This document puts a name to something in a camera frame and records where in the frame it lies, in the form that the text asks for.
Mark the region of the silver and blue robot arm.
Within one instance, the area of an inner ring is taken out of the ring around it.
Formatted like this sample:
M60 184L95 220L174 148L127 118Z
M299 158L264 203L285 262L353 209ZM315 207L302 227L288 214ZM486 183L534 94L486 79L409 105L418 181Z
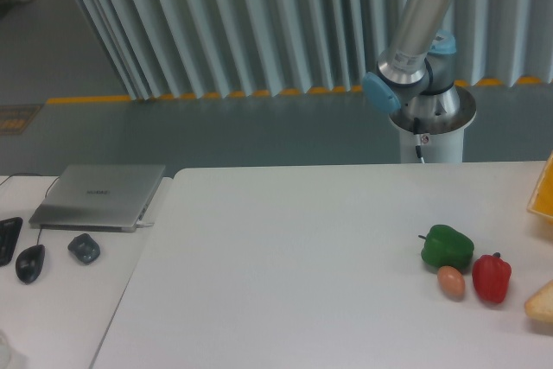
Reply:
M396 126L442 134L474 119L455 81L552 79L552 0L407 0L362 88Z

